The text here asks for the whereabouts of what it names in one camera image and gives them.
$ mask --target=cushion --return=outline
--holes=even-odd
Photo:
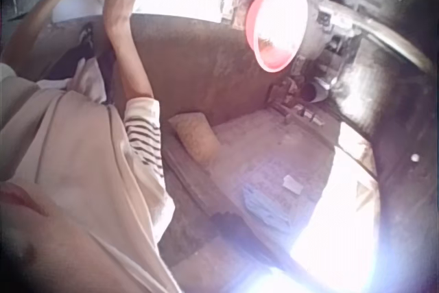
[[[220,143],[203,113],[175,115],[169,123],[195,161],[205,166],[215,158]]]

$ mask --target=person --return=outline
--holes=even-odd
[[[10,279],[15,269],[37,292],[179,292],[157,247],[174,204],[159,103],[130,27],[134,0],[105,0],[103,13],[127,99],[123,119],[105,104],[95,57],[81,59],[61,89],[40,88],[23,72],[59,1],[41,0],[1,55],[0,273]]]

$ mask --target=striped sleeve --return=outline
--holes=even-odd
[[[160,106],[156,99],[138,97],[128,101],[125,129],[134,153],[154,174],[163,179],[161,156]]]

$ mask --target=paper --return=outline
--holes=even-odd
[[[283,187],[287,188],[291,192],[294,192],[296,195],[300,195],[303,190],[303,185],[294,180],[290,175],[286,175],[283,178]]]

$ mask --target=beige top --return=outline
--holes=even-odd
[[[0,198],[6,243],[36,249],[30,278],[51,292],[179,292],[157,248],[174,212],[158,102],[130,100],[122,121],[114,106],[41,90],[3,64],[0,78],[0,179],[44,209]]]

